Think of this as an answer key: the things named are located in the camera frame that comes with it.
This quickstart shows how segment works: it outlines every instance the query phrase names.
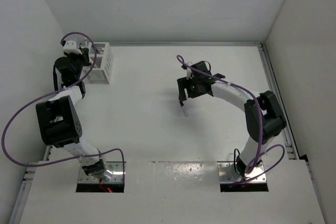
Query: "black joint housing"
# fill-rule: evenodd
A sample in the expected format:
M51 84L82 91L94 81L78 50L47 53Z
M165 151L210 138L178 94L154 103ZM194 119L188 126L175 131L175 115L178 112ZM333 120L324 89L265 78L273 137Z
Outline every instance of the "black joint housing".
M236 168L237 168L238 174L244 177L244 176L245 176L246 165L245 165L244 162L240 159L239 156L237 157Z
M36 104L36 114L41 137L46 145L60 148L79 142L82 126L70 96Z
M279 135L280 132L287 126L287 122L273 92L266 91L261 93L257 100L260 108L262 110L266 110L266 114L262 115L262 139L263 144L265 144L270 138ZM247 131L253 140L258 142L259 119L257 105L254 100L248 100L245 103L244 108Z
M92 174L98 174L105 171L105 165L102 159L100 159L98 162L96 162L93 165L83 166L83 171L87 176Z
M65 56L58 58L54 64L54 70L57 69L61 74L62 79L62 87L68 87L80 79L80 75L82 73L84 66L90 66L89 60L89 49L88 48L80 48L82 54L75 53L64 53ZM85 96L85 84L80 82L77 84L79 89L83 95ZM57 75L54 71L54 87L57 90Z

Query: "black bracket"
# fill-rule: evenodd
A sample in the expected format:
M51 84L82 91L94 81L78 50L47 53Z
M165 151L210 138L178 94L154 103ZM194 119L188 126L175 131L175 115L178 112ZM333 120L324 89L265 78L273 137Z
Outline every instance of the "black bracket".
M208 70L205 61L200 61L191 65L192 68L195 68L199 71L202 71L207 74L211 74L210 70ZM225 78L224 75L217 73L214 75L218 78ZM186 101L187 97L185 95L185 89L187 90L188 98L196 98L204 94L209 94L213 96L211 85L216 82L215 79L204 76L196 71L192 71L191 78L187 79L187 77L180 78L177 80L178 85L178 99L180 101Z
M101 173L102 171L105 171L105 164L103 159L100 158L99 161L96 162L95 164L83 166L82 169L85 172L85 174L89 176L92 174L98 174Z

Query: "cable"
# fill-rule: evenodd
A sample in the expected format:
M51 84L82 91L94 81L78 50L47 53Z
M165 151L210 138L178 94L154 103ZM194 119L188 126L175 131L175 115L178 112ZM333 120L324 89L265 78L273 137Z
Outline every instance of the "cable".
M225 80L220 79L220 78L218 78L218 77L212 76L211 74L204 73L204 72L202 72L202 71L200 71L200 70L198 70L198 69L196 69L196 68L193 68L193 67L189 66L188 64L186 64L186 63L184 62L184 59L183 59L183 57L182 57L181 55L177 55L176 58L177 58L177 60L178 60L183 66L185 66L186 68L190 68L192 71L195 71L195 72L200 73L200 74L202 74L202 75L204 75L204 76L210 77L210 78L212 78L212 79L214 79L214 80L216 80L216 81L221 81L221 82L223 82L223 83L225 83L225 84L229 84L228 81L225 81ZM253 168L257 165L257 163L258 163L258 158L260 157L260 152L261 152L262 139L263 139L263 127L262 127L262 126L263 126L263 125L262 125L262 124L263 124L263 123L262 123L262 122L263 122L263 121L262 121L262 120L263 120L263 117L262 117L262 112L261 112L261 108L260 108L260 105L259 105L259 102L258 102L257 98L253 95L253 93L252 93L251 91L249 91L248 89L245 89L245 88L242 87L242 86L239 86L239 85L237 85L237 84L234 84L234 83L230 83L230 85L233 86L233 87L235 87L235 88L239 88L239 89L245 91L246 93L248 93L248 94L253 98L253 100L254 100L254 102L255 102L255 104L256 104L256 106L257 106L257 112L258 112L258 126L259 126L258 148L257 148L257 153L256 153L256 157L255 157L255 159L252 159L252 160L254 161L253 164L252 164L251 166L246 166L245 173L250 173L250 172L253 170Z
M88 72L82 77L80 78L78 81L76 81L75 83L73 83L72 85L64 88L64 89L69 89L73 86L76 86L77 84L81 83L88 75L89 73L92 71L92 69L95 67L95 64L96 64L96 61L97 61L97 49L96 49L96 46L94 45L94 42L93 40L87 36L86 34L84 33L81 33L81 32L78 32L78 31L73 31L71 33L68 33L66 34L62 39L61 39L61 45L62 45L62 42L67 38L69 37L70 35L74 35L74 34L77 34L77 35L82 35L84 36L85 38L87 38L88 41L91 42L91 45L93 47L93 50L94 50L94 59L93 59L93 64L91 65L90 69L88 70ZM63 91L64 89L60 89L60 90L57 90L57 91L54 91L54 92L51 92L51 93L47 93L45 95L42 95L30 102L28 102L27 104L25 104L22 108L20 108L8 121L8 123L6 124L5 128L4 128L4 131L2 132L2 137L1 137L1 147L2 147L2 150L5 154L5 156L10 160L12 161L14 164L16 165L19 165L19 166L24 166L24 167L42 167L42 166L47 166L47 165L52 165L52 164L58 164L58 163L61 163L61 162L65 162L65 161L68 161L68 160L72 160L72 159L77 159L77 158L80 158L81 156L74 156L74 157L68 157L68 158L63 158L63 159L60 159L60 160L56 160L56 161L52 161L52 162L48 162L48 163L43 163L43 164L25 164L25 163L21 163L17 160L15 160L14 158L12 158L10 156L10 154L8 153L7 149L6 149L6 146L5 146L5 137L6 137L6 133L7 133L7 130L10 126L10 124L13 122L13 120L15 119L15 117L17 117L25 108L27 108L28 106L32 105L33 103L45 98L45 97L48 97L50 95L53 95L53 94L57 94L61 91ZM121 154L121 158L122 158L122 169L123 169L123 183L125 184L125 159L124 159L124 154L122 152L121 149L119 148L114 148L114 149L110 149L106 152L102 152L102 153L99 153L99 154L92 154L92 155L86 155L86 157L96 157L96 156L102 156L102 155L105 155L105 154L108 154L110 152L114 152L114 151L119 151L120 154Z
M101 185L101 180L99 180L99 188L102 189L106 193L105 188Z
M238 156L240 155L240 151L236 148L234 151L233 151L233 167L235 169L235 172L236 174L240 175L240 173L237 171L237 167L236 167L236 152L238 152Z
M99 180L99 188L102 189L105 193L111 193L112 190L110 188L104 188L103 185L101 184L102 180Z

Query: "white wall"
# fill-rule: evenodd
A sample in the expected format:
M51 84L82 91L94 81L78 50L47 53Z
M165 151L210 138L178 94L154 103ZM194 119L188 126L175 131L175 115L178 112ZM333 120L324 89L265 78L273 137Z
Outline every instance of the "white wall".
M267 48L326 221L335 223L336 0L287 0Z
M264 41L284 0L46 0L63 32L107 41Z
M52 67L61 55L62 33L44 0L0 0L0 129L32 98L52 91ZM18 160L41 159L35 107L31 106L9 128L6 146ZM7 223L24 168L0 153L0 223Z

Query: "white table surface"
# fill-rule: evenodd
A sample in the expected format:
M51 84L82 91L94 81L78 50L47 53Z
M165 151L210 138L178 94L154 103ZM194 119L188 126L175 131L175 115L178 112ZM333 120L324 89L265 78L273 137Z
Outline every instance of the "white table surface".
M268 85L257 47L113 47L112 53L112 82L87 85L76 110L93 146L123 149L125 193L75 193L76 160L38 168L21 223L324 223L305 163L287 156L267 174L269 192L220 193L216 161L231 161L233 149L244 148L245 116L210 96L187 100L187 117L179 105L176 80L185 71L177 54L207 60L213 74L262 92ZM53 148L50 160L66 156ZM266 167L279 156L277 150L264 157ZM166 161L202 167L188 174L190 165Z

